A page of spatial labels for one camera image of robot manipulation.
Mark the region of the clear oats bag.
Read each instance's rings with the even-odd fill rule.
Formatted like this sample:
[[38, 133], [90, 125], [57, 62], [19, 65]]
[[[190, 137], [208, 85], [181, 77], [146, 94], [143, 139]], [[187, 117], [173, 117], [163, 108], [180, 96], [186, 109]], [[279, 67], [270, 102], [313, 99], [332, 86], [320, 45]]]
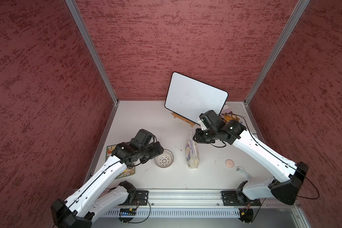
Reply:
[[190, 134], [190, 137], [187, 141], [185, 147], [185, 157], [187, 165], [190, 169], [197, 169], [199, 166], [199, 151], [196, 145], [196, 142], [193, 139], [193, 135]]

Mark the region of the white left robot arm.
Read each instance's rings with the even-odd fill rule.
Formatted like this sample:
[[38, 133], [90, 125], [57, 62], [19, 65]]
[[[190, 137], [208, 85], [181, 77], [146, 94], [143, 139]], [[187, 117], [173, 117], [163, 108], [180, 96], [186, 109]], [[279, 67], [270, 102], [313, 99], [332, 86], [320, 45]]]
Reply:
[[130, 167], [161, 155], [162, 148], [155, 135], [141, 129], [129, 142], [119, 143], [104, 165], [81, 188], [65, 200], [51, 205], [54, 226], [58, 228], [90, 228], [106, 211], [121, 204], [139, 206], [136, 188], [123, 181], [106, 195], [103, 192], [121, 173]]

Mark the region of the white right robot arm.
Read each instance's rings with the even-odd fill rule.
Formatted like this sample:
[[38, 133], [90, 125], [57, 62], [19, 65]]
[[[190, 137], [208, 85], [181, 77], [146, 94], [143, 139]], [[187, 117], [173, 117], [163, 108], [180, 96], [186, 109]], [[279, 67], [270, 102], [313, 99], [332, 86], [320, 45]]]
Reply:
[[213, 110], [199, 116], [200, 128], [193, 137], [197, 143], [212, 144], [216, 140], [232, 145], [265, 167], [272, 178], [265, 181], [247, 180], [235, 190], [246, 201], [275, 198], [293, 205], [303, 186], [309, 167], [304, 162], [285, 158], [257, 139], [237, 120], [225, 123]]

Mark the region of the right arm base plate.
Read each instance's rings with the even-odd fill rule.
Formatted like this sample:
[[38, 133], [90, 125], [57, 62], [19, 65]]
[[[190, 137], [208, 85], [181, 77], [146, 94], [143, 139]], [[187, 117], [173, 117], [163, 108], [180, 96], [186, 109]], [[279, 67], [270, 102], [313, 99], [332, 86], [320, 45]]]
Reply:
[[221, 191], [220, 193], [224, 206], [261, 206], [260, 199], [249, 199], [242, 192]]

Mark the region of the patterned white breakfast bowl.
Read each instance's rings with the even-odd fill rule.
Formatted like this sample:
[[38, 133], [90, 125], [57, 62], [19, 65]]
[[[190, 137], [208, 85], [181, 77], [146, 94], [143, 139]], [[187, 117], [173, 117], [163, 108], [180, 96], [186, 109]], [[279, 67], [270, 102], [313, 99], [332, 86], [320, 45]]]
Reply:
[[168, 168], [173, 164], [174, 156], [170, 150], [164, 150], [161, 155], [154, 158], [155, 164], [160, 168]]

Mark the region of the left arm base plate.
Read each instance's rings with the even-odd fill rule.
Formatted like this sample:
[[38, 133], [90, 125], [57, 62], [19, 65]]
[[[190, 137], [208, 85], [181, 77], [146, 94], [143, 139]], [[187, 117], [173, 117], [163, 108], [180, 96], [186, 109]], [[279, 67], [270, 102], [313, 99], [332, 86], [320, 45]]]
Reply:
[[146, 190], [136, 190], [135, 195], [130, 200], [123, 203], [125, 206], [147, 206], [149, 198], [149, 191]]

